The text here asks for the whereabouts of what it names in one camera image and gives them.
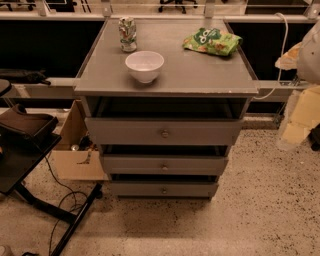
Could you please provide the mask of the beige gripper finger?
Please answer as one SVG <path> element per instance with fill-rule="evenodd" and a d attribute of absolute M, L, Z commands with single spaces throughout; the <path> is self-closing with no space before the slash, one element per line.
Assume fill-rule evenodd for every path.
<path fill-rule="evenodd" d="M 306 140 L 311 130 L 320 124 L 320 86 L 303 91 L 294 90 L 285 107 L 279 130 L 277 147 L 293 150 Z"/>

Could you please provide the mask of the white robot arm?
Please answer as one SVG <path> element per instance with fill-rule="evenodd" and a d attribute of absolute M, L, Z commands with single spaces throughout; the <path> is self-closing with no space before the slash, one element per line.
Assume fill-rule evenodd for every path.
<path fill-rule="evenodd" d="M 279 128 L 278 148 L 292 150 L 320 124 L 320 21 L 300 43 L 279 57 L 275 66 L 280 70 L 296 69 L 298 78 L 309 84 L 302 92 L 292 92 Z"/>

